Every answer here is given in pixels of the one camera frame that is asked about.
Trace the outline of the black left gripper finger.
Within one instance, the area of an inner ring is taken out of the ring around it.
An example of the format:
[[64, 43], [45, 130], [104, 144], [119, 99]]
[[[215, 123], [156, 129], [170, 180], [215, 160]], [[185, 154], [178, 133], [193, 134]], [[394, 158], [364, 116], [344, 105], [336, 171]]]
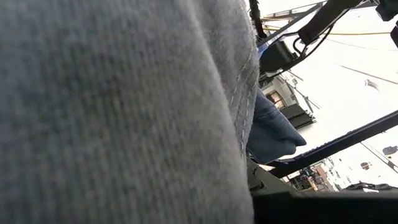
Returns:
[[326, 210], [248, 160], [248, 185], [255, 223], [321, 223]]

